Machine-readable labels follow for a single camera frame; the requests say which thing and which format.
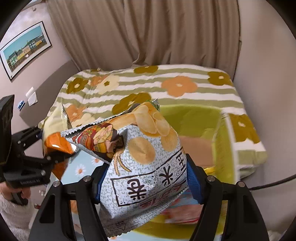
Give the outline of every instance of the wall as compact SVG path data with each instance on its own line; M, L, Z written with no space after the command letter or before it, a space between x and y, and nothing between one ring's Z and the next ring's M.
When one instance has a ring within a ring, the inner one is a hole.
M296 173L296 40L265 0L238 0L242 48L235 86L269 158L249 187ZM296 180L253 191L268 228L284 231L296 215Z
M22 11L14 20L4 38L0 43L0 49L16 35L27 29L28 27L43 21L44 27L52 44L45 52L34 58L27 64L21 73L19 73L13 82L10 82L4 67L0 65L0 97L15 94L14 116L12 119L12 132L18 132L28 126L19 116L17 103L21 100L26 100L25 94L31 87L37 89L52 73L59 67L70 60L70 56L62 45L47 11L45 3L40 3L34 7L30 7ZM31 148L27 149L27 155L42 157L41 142L37 142ZM40 203L41 196L38 193L40 187L33 188L33 202Z

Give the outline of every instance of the human hand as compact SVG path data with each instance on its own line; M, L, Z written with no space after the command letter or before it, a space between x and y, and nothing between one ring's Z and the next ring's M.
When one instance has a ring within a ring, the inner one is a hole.
M31 196L30 188L12 188L6 182L0 183L0 192L2 193L3 197L8 201L13 200L12 193L22 192L21 197L24 199L28 199Z

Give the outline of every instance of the person's arm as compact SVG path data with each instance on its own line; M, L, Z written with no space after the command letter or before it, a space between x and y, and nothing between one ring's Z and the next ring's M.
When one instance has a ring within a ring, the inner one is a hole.
M30 188L13 189L6 182L0 183L0 213L16 238L19 241L27 241L34 207L30 200L26 206L11 202L12 193L18 192L22 192L22 198L29 199L31 196Z

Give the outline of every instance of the framed picture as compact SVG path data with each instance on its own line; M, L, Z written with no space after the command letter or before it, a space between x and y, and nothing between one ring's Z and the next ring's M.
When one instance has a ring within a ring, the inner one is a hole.
M0 57L10 80L34 57L52 44L47 36L43 22L29 27L0 50Z

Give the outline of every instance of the curtain fold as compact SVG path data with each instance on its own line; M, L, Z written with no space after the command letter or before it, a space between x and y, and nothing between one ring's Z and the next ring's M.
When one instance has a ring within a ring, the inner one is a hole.
M237 0L47 0L52 22L80 69L196 64L233 77Z

